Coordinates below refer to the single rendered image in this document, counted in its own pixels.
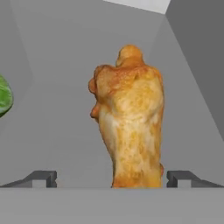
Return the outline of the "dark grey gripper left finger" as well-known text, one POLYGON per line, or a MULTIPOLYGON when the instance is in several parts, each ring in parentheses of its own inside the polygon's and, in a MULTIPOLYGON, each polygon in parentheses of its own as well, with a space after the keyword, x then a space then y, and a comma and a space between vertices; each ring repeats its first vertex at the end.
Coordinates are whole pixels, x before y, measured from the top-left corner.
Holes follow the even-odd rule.
POLYGON ((33 171, 23 179, 1 185, 1 188, 34 188, 37 186, 43 186, 44 188, 56 188, 56 179, 56 171, 33 171))

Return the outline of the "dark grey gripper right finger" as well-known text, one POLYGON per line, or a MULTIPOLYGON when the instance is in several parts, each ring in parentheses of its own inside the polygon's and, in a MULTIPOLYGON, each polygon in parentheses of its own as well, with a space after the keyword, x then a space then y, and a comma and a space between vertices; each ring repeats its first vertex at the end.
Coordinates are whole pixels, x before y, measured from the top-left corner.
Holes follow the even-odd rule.
POLYGON ((224 188, 224 185, 218 185, 213 182, 201 179, 193 174, 191 171, 168 171, 166 174, 168 182, 166 184, 167 187, 179 187, 179 182, 181 180, 188 180, 190 182, 191 187, 199 187, 199 188, 211 188, 218 187, 224 188))

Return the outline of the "golden brown chicken drumstick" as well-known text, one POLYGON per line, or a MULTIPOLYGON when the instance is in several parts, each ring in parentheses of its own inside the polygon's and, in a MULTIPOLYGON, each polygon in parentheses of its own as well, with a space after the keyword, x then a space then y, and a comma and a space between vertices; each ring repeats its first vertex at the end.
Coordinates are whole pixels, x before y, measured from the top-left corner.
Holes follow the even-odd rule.
POLYGON ((96 99, 90 116, 99 124, 113 165, 114 188, 159 188, 165 93, 161 73, 145 64, 134 45, 116 63, 100 65, 88 83, 96 99))

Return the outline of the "green leafy vegetable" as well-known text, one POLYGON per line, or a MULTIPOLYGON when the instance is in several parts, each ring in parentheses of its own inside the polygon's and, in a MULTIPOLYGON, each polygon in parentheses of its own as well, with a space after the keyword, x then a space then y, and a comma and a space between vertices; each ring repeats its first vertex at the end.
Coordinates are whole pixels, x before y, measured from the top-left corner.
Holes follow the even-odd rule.
POLYGON ((0 74, 0 118, 12 107, 14 102, 13 92, 8 81, 0 74))

